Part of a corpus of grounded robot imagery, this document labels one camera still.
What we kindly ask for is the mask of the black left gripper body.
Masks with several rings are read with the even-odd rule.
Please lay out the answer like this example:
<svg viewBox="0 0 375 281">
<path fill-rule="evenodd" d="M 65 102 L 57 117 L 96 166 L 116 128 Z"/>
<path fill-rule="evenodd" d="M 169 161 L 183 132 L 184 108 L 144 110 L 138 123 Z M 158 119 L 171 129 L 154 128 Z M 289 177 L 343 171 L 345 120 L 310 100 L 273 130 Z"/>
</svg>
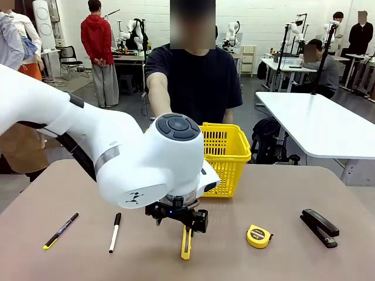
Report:
<svg viewBox="0 0 375 281">
<path fill-rule="evenodd" d="M 145 207 L 145 214 L 156 220 L 160 225 L 164 218 L 180 221 L 187 227 L 194 223 L 194 203 L 184 204 L 182 199 L 173 199 L 172 204 L 157 201 Z"/>
</svg>

